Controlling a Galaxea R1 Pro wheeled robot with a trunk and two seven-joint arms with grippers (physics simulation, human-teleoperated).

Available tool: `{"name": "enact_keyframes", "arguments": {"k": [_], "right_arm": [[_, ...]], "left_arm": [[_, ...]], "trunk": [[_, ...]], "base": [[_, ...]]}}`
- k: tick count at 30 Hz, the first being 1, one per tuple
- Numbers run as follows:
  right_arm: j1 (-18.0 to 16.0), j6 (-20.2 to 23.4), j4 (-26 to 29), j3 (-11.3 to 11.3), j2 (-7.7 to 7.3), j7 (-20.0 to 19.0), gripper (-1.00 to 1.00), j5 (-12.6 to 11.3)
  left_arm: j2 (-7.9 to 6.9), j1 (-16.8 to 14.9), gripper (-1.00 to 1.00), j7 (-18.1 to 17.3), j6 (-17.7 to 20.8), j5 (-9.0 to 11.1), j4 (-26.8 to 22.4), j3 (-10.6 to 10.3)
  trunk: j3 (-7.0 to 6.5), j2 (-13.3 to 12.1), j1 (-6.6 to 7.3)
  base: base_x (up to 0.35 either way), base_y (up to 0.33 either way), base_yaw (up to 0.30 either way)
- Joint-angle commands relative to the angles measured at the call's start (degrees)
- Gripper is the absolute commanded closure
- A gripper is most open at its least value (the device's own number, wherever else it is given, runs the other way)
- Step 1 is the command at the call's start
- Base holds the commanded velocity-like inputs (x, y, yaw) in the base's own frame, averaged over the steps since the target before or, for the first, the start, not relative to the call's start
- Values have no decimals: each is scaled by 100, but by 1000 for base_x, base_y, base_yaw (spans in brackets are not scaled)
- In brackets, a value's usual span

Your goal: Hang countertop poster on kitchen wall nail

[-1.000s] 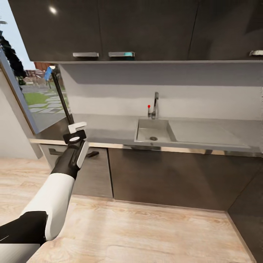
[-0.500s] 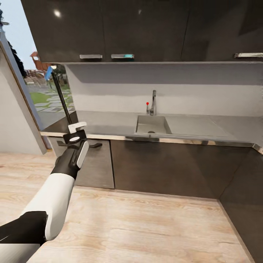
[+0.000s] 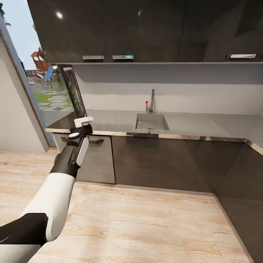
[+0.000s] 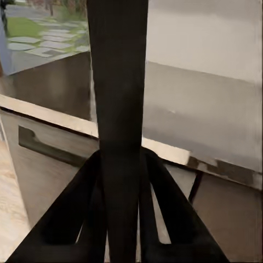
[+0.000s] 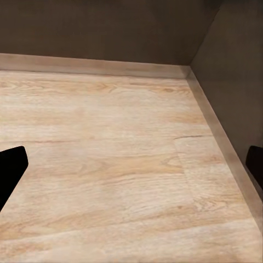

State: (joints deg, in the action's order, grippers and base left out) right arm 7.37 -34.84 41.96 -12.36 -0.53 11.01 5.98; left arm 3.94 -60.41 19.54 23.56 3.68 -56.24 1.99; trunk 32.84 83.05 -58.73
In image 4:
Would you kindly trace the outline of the poster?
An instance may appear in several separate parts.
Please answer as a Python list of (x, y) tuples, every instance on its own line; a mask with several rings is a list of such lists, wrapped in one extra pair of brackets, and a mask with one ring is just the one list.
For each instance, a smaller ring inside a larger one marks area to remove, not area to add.
[(110, 263), (135, 263), (149, 0), (86, 0)]

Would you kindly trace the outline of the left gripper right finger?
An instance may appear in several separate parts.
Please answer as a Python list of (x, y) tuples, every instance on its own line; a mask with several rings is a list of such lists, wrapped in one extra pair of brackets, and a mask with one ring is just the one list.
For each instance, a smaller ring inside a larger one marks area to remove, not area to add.
[[(151, 186), (171, 244), (159, 241)], [(230, 263), (158, 155), (141, 147), (141, 263)]]

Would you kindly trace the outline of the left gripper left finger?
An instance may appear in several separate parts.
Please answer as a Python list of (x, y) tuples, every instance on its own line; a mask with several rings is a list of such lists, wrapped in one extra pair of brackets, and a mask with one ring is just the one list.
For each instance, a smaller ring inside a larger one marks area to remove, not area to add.
[(104, 263), (106, 236), (99, 150), (5, 263)]

